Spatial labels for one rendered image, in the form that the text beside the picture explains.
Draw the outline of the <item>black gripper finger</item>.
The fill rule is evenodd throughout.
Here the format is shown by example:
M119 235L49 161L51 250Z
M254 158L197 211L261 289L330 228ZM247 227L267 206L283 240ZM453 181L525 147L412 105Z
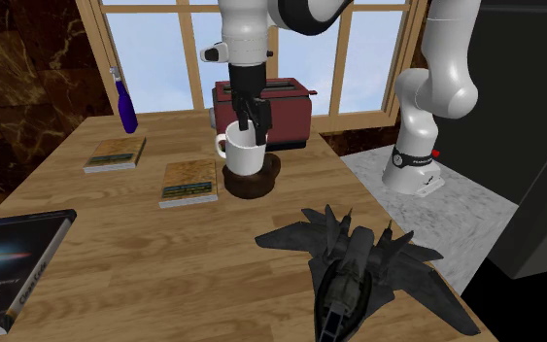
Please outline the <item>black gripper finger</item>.
M271 104L267 99L252 98L248 101L249 117L255 128L257 145L266 144L266 134L272 127Z
M239 129L248 130L248 119L250 112L249 98L242 93L233 94L233 110L237 116Z

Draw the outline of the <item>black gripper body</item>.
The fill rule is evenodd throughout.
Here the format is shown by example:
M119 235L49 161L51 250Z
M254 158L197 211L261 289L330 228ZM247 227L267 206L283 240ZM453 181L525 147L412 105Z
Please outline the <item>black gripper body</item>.
M238 66L228 64L232 99L260 98L266 87L266 64Z

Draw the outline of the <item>white mug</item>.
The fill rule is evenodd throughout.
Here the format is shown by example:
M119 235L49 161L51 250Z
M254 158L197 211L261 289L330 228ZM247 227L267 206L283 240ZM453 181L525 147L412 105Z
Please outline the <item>white mug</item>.
M244 131L240 130L238 120L230 123L224 133L216 136L215 148L225 159L225 166L235 175L251 176L263 166L266 144L256 143L256 130L251 120Z

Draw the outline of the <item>red toaster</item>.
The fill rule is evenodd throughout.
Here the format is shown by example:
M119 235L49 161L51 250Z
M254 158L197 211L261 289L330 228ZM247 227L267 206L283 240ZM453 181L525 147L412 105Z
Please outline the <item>red toaster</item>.
M302 149L310 137L312 101L316 95L294 78L267 79L261 97L271 104L272 128L268 130L267 152ZM237 117L232 109L230 81L215 82L211 126L218 134Z

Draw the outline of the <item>dark brown bowl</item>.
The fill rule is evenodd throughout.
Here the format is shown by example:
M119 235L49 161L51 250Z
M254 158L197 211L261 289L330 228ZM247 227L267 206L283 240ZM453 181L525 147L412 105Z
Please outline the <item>dark brown bowl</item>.
M256 199L269 193L281 170L281 159L272 153L266 153L260 171L250 176L239 176L232 173L227 166L222 169L226 190L242 199Z

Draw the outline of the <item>tan cover book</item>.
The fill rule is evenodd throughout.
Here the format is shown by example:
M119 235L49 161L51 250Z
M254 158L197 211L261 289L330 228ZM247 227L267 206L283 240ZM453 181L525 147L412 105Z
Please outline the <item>tan cover book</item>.
M166 165L160 208L171 208L218 199L216 161L204 158Z
M134 169L146 145L146 137L129 137L102 141L85 163L85 173Z

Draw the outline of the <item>purple spray bottle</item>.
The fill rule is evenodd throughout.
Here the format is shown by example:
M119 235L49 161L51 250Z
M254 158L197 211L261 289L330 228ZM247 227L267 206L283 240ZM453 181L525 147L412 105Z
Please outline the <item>purple spray bottle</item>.
M134 111L131 97L125 88L119 68L117 66L111 67L110 73L114 78L118 91L118 110L123 129L127 134L132 134L138 127L138 120Z

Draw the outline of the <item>dark grey toy jet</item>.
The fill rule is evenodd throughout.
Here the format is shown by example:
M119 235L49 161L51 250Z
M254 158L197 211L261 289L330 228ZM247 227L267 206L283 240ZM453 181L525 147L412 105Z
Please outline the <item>dark grey toy jet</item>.
M362 323L405 291L438 318L464 335L480 329L440 274L428 266L443 255L411 243L412 231L393 238L386 227L379 238L352 215L336 219L329 206L320 213L304 208L304 222L277 228L255 238L266 249L307 252L314 290L316 342L348 342Z

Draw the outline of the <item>grey marble robot stand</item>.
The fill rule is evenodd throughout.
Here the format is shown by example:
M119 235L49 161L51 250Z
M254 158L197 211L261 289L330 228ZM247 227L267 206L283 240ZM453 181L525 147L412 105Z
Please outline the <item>grey marble robot stand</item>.
M394 192L382 182L391 146L342 157L345 164L413 242L438 251L433 263L463 293L518 205L441 165L444 186L426 197Z

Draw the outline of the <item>dark grey cabinet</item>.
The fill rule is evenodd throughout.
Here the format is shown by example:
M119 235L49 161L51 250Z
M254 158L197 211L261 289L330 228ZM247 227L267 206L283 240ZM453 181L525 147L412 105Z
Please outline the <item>dark grey cabinet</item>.
M468 50L474 109L440 119L440 162L517 204L488 257L547 272L547 0L482 0Z

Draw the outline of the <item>large black book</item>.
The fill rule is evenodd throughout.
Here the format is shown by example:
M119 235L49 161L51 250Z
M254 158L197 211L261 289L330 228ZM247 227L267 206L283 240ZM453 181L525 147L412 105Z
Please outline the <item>large black book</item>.
M76 217L66 209L0 218L0 335L11 330Z

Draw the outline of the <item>wooden frame window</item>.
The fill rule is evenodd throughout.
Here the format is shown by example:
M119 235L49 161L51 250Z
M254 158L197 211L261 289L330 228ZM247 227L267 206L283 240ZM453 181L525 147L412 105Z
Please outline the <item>wooden frame window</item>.
M200 50L222 37L216 0L75 0L109 101L117 68L138 116L205 113L225 65ZM270 78L295 78L314 90L312 127L321 133L394 124L398 74L409 67L427 0L355 0L323 34L272 26Z

